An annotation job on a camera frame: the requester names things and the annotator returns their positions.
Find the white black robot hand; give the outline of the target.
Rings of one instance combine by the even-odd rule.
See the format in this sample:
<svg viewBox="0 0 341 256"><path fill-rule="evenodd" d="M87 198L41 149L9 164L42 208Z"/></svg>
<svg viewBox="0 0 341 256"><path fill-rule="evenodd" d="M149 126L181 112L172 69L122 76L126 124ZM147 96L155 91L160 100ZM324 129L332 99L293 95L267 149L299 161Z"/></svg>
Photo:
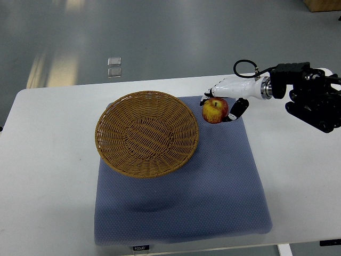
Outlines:
<svg viewBox="0 0 341 256"><path fill-rule="evenodd" d="M254 97L260 100L272 98L272 86L268 76L257 78L240 78L230 76L224 78L212 88L208 89L201 98L200 105L212 98L236 99L229 114L223 118L223 122L231 122L239 119L249 106L248 98Z"/></svg>

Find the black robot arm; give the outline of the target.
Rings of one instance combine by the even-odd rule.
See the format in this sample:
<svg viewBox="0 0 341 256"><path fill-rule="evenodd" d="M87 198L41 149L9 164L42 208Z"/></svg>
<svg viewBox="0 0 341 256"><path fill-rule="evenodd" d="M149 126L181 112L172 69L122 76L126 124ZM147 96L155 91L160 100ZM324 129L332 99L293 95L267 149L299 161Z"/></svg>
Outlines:
<svg viewBox="0 0 341 256"><path fill-rule="evenodd" d="M285 104L288 113L324 133L340 127L340 90L333 87L340 85L336 74L327 76L309 62L278 64L269 74L274 98L282 99L287 85L293 86Z"/></svg>

